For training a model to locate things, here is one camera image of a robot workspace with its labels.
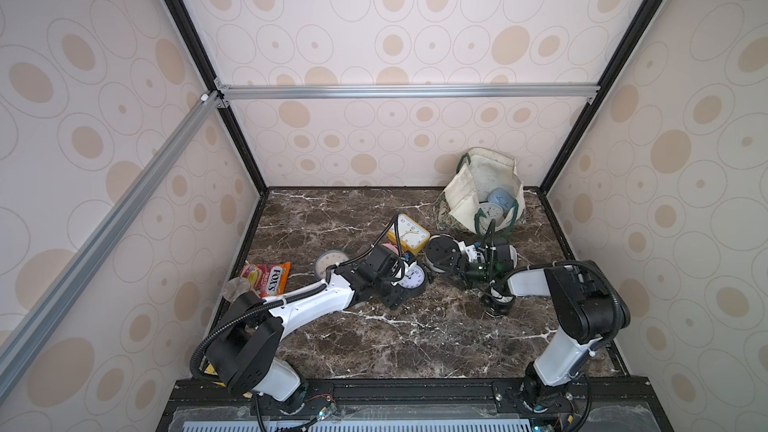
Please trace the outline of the black twin-bell alarm clock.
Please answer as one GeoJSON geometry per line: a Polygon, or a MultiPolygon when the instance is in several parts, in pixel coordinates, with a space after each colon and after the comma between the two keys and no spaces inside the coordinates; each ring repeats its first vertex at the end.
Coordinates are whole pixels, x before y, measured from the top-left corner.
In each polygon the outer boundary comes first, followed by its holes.
{"type": "Polygon", "coordinates": [[[416,262],[411,264],[405,275],[395,284],[403,302],[418,297],[426,291],[428,275],[416,262]]]}

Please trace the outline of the white twin-bell alarm clock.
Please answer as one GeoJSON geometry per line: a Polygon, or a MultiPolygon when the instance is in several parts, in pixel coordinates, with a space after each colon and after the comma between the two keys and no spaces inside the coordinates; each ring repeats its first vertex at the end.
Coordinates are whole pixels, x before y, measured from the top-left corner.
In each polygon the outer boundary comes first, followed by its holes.
{"type": "Polygon", "coordinates": [[[503,208],[497,204],[491,202],[483,202],[479,204],[478,212],[476,213],[476,222],[478,229],[485,233],[491,223],[494,223],[496,228],[504,220],[503,208]]]}

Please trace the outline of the grey round alarm clock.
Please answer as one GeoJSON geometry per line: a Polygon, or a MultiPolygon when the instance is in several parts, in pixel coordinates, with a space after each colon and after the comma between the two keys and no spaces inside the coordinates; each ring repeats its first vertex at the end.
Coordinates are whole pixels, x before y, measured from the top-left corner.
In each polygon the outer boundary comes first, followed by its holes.
{"type": "Polygon", "coordinates": [[[327,275],[327,269],[349,259],[349,256],[341,250],[328,250],[323,252],[314,262],[314,273],[317,279],[322,280],[327,275]]]}

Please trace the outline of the blue square orange-hand clock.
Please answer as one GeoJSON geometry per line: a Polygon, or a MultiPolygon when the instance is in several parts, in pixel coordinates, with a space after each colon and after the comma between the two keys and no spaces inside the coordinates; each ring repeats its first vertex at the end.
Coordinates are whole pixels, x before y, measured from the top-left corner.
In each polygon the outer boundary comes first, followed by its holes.
{"type": "Polygon", "coordinates": [[[492,190],[489,193],[487,201],[500,207],[504,214],[508,214],[512,208],[518,204],[517,199],[506,189],[501,187],[492,190]]]}

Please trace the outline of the pink twin-bell alarm clock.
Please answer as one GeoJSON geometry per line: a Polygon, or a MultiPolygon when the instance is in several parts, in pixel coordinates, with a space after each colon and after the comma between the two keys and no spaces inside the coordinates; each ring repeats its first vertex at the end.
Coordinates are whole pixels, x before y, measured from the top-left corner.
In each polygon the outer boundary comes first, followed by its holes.
{"type": "Polygon", "coordinates": [[[395,254],[398,254],[398,255],[399,255],[399,253],[398,253],[398,249],[397,249],[397,247],[396,247],[394,244],[391,244],[391,243],[384,243],[384,244],[380,244],[380,245],[383,245],[385,248],[387,248],[387,249],[389,249],[390,251],[392,251],[393,253],[395,253],[395,254]]]}

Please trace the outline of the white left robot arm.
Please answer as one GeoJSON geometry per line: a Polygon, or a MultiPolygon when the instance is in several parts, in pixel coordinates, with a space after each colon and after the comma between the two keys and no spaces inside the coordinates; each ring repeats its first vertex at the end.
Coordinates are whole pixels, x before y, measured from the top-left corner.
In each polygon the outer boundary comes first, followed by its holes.
{"type": "Polygon", "coordinates": [[[194,378],[223,385],[232,395],[263,394],[278,402],[302,400],[299,374],[277,358],[283,339],[326,315],[378,300],[391,310],[424,292],[427,274],[416,256],[430,233],[395,213],[358,255],[324,264],[318,282],[279,296],[240,295],[191,355],[194,378]]]}

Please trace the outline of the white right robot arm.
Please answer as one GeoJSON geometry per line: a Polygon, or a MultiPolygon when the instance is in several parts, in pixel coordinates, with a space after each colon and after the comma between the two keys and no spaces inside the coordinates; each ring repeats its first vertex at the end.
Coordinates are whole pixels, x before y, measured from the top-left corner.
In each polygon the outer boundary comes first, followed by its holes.
{"type": "Polygon", "coordinates": [[[496,315],[509,313],[520,297],[551,300],[558,327],[542,355],[527,366],[521,398],[532,410],[563,395],[584,364],[631,322],[629,307],[591,261],[564,260],[520,267],[516,249],[498,242],[489,227],[467,245],[447,240],[447,257],[434,264],[468,287],[483,285],[481,301],[496,315]]]}

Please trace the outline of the white square orange-number clock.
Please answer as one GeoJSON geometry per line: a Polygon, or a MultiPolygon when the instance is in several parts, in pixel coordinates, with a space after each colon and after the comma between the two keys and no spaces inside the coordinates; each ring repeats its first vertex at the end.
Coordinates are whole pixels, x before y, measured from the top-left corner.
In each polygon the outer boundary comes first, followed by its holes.
{"type": "Polygon", "coordinates": [[[517,267],[517,251],[508,243],[496,245],[494,249],[494,270],[498,273],[508,272],[517,267]]]}

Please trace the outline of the small black twin-bell clock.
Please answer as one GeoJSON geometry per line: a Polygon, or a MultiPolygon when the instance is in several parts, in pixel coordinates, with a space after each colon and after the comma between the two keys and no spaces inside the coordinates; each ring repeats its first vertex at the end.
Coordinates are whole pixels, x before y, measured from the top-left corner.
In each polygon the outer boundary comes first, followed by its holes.
{"type": "Polygon", "coordinates": [[[507,316],[514,305],[516,297],[503,295],[493,287],[489,287],[481,294],[481,303],[492,316],[507,316]]]}

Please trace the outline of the yellow square alarm clock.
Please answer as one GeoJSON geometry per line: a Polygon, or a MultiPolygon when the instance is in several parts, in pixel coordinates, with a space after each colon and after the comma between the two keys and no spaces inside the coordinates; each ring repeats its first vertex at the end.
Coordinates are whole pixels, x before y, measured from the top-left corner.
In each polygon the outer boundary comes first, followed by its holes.
{"type": "Polygon", "coordinates": [[[399,214],[397,221],[398,234],[395,227],[391,226],[387,232],[387,239],[393,244],[400,240],[402,251],[409,251],[414,255],[420,253],[428,244],[431,234],[424,227],[406,214],[399,214]]]}

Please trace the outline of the white clock black back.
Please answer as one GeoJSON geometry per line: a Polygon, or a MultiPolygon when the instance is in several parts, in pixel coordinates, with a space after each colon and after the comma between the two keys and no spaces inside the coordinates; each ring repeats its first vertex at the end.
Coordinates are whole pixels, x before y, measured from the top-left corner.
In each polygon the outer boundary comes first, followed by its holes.
{"type": "Polygon", "coordinates": [[[432,272],[455,274],[461,259],[459,244],[451,236],[436,235],[430,238],[425,249],[425,260],[432,272]]]}

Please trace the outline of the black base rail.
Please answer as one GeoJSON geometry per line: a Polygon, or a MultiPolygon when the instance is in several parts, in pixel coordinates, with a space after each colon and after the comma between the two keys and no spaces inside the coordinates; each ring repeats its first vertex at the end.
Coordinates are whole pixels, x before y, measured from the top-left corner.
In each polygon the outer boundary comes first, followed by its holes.
{"type": "Polygon", "coordinates": [[[578,379],[544,412],[520,397],[518,379],[312,380],[295,412],[267,396],[178,382],[160,431],[669,431],[644,377],[578,379]]]}

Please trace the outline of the aluminium frame bar rear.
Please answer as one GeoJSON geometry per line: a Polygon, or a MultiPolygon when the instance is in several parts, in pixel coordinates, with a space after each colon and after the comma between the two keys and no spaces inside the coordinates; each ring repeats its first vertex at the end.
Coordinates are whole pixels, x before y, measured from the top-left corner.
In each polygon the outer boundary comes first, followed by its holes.
{"type": "Polygon", "coordinates": [[[259,85],[223,84],[204,98],[214,103],[233,100],[368,100],[368,99],[451,99],[451,98],[593,98],[597,83],[512,83],[512,84],[356,84],[356,85],[259,85]]]}

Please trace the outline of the aluminium frame bar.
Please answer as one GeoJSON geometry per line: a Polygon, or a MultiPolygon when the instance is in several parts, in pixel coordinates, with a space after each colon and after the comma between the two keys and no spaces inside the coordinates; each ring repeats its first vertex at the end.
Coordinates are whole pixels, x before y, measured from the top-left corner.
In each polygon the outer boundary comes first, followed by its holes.
{"type": "Polygon", "coordinates": [[[356,84],[356,85],[259,85],[223,84],[204,98],[214,103],[233,100],[368,100],[368,99],[451,99],[451,98],[593,98],[597,83],[512,83],[512,84],[356,84]]]}
{"type": "Polygon", "coordinates": [[[223,94],[207,93],[181,121],[1,350],[1,400],[16,387],[63,318],[178,161],[223,94]]]}

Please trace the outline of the aluminium frame bar left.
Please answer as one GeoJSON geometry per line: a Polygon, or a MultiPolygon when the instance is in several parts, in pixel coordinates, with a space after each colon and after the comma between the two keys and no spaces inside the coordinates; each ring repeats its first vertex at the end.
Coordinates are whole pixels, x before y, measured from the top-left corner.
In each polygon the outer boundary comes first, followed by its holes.
{"type": "Polygon", "coordinates": [[[181,121],[1,350],[1,400],[16,387],[63,318],[178,161],[223,94],[207,93],[181,121]]]}

